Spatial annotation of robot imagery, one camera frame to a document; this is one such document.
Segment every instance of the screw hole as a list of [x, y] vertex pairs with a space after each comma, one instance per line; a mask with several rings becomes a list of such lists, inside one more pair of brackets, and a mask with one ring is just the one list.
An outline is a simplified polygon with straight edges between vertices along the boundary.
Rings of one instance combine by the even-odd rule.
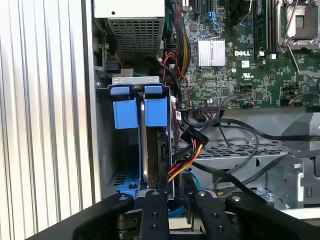
[[151, 230], [153, 230], [153, 231], [156, 231], [156, 230], [158, 230], [158, 227], [157, 227], [157, 225], [155, 225], [155, 224], [152, 224], [152, 225], [151, 225]]
[[224, 227], [221, 225], [217, 226], [216, 229], [220, 232], [223, 232], [225, 230]]

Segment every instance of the cpu socket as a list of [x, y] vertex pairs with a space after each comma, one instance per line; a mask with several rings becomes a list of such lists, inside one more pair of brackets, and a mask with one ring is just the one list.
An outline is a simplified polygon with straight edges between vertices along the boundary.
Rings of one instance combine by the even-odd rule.
[[320, 49], [320, 12], [316, 0], [279, 0], [277, 36], [282, 49]]

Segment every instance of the motherboard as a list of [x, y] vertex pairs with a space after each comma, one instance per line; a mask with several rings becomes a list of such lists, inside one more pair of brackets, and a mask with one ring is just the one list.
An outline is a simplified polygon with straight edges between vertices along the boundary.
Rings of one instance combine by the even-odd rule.
[[231, 7], [228, 0], [195, 0], [183, 6], [191, 61], [185, 75], [188, 85], [181, 84], [182, 110], [218, 106], [235, 93], [254, 106], [240, 97], [226, 102], [225, 108], [319, 106], [319, 98], [313, 95], [290, 103], [299, 94], [320, 90], [318, 6], [311, 1], [234, 2], [250, 4], [247, 13], [233, 17], [230, 9], [237, 6]]

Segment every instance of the dell logo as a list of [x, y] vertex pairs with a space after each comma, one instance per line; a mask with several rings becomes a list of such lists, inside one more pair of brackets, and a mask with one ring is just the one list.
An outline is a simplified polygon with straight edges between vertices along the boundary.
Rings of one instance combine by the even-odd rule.
[[251, 56], [249, 51], [234, 51], [235, 56]]

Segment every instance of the cable bundle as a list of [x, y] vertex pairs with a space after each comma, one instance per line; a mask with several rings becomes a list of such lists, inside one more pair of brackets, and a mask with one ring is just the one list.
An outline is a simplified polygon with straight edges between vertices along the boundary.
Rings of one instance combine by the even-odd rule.
[[198, 144], [195, 139], [192, 139], [192, 147], [193, 151], [190, 157], [188, 157], [185, 161], [181, 162], [176, 162], [169, 170], [168, 175], [169, 175], [169, 182], [171, 182], [178, 174], [183, 172], [190, 164], [192, 164], [197, 156], [199, 155], [203, 144], [200, 143]]

